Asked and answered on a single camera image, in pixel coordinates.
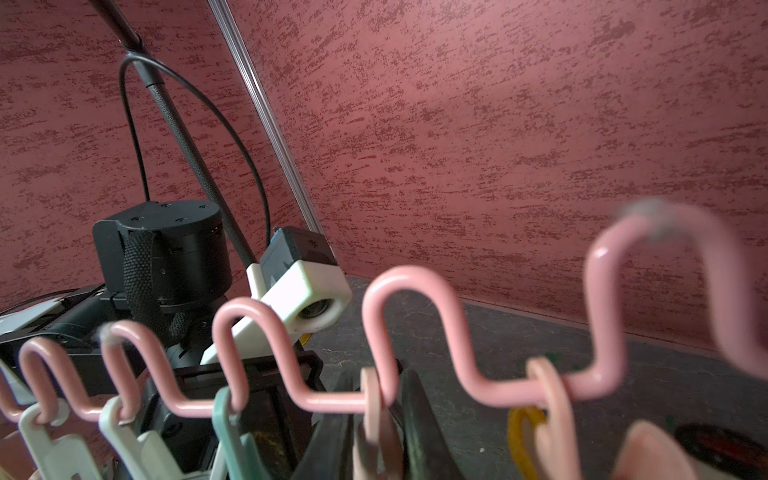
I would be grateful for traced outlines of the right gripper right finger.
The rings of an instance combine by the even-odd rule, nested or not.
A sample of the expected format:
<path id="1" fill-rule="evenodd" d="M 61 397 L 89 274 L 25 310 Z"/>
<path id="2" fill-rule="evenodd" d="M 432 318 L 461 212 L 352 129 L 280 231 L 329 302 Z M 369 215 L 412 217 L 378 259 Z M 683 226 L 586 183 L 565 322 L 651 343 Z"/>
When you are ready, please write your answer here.
<path id="1" fill-rule="evenodd" d="M 404 479 L 464 479 L 443 436 L 418 373 L 400 374 L 392 415 L 404 445 Z"/>

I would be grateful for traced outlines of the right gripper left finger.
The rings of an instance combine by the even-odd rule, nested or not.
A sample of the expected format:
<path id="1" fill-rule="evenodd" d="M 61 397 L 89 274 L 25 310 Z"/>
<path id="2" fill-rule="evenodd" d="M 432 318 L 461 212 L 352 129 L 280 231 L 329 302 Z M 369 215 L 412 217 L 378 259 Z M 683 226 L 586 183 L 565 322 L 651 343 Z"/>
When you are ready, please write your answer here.
<path id="1" fill-rule="evenodd" d="M 299 407 L 321 413 L 310 442 L 291 479 L 351 479 L 354 415 L 360 393 L 353 392 L 354 371 L 344 370 L 330 392 L 306 388 Z"/>

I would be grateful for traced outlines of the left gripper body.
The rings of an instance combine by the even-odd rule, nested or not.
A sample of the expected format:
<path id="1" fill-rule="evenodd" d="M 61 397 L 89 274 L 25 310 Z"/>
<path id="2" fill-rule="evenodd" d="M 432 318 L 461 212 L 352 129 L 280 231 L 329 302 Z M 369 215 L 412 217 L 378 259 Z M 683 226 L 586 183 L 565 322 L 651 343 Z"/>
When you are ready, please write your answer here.
<path id="1" fill-rule="evenodd" d="M 244 362 L 250 394 L 240 414 L 238 428 L 253 435 L 266 469 L 274 479 L 291 477 L 310 442 L 312 414 L 297 407 L 284 387 L 273 357 Z M 226 384 L 218 364 L 176 369 L 181 392 L 194 400 L 211 400 Z M 154 430 L 172 453 L 182 472 L 189 474 L 212 466 L 218 439 L 209 419 L 173 414 L 152 380 L 142 389 L 143 405 L 132 424 L 133 432 Z"/>

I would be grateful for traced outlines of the pink clip hanger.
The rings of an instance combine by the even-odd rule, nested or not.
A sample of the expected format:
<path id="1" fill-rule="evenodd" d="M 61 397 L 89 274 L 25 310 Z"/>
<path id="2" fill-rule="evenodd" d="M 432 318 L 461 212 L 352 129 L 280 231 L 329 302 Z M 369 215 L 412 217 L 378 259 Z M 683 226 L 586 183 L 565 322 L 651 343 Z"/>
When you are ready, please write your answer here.
<path id="1" fill-rule="evenodd" d="M 589 242 L 574 234 L 563 240 L 574 251 L 568 267 L 548 264 L 542 280 L 530 269 L 514 270 L 516 285 L 543 291 L 551 319 L 466 306 L 478 365 L 487 376 L 520 376 L 524 361 L 536 355 L 568 372 L 590 363 L 582 282 Z M 612 395 L 574 408 L 585 476 L 608 476 L 622 435 L 639 418 L 665 428 L 712 424 L 765 442 L 767 385 L 716 352 L 705 275 L 692 242 L 677 235 L 636 245 L 623 261 L 621 280 L 628 370 Z M 503 416 L 462 391 L 436 314 L 421 295 L 394 296 L 387 304 L 394 352 L 420 374 L 462 472 L 470 479 L 514 478 Z"/>

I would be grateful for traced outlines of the beige work glove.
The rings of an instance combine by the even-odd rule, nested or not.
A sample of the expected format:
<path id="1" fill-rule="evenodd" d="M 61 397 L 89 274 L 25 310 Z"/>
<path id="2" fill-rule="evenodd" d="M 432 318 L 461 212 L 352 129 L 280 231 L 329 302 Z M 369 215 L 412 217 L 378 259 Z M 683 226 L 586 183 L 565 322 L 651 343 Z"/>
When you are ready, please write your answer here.
<path id="1" fill-rule="evenodd" d="M 767 448 L 733 430 L 689 423 L 678 426 L 675 439 L 694 459 L 737 479 L 767 478 Z"/>

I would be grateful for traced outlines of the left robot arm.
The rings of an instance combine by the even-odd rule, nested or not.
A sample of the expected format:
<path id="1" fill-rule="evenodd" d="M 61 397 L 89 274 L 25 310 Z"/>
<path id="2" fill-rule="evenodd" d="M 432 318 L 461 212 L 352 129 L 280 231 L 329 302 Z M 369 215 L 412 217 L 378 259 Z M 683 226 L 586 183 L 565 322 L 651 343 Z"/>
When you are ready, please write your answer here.
<path id="1" fill-rule="evenodd" d="M 205 201 L 146 201 L 98 222 L 93 237 L 102 295 L 17 341 L 18 369 L 45 417 L 60 398 L 85 411 L 102 389 L 105 372 L 78 369 L 61 339 L 84 341 L 108 321 L 127 317 L 147 326 L 176 367 L 215 363 L 204 327 L 232 283 L 229 245 L 241 254 L 252 296 L 273 308 L 292 339 L 332 324 L 351 296 L 322 235 L 269 229 L 266 250 L 256 257 L 218 189 Z"/>

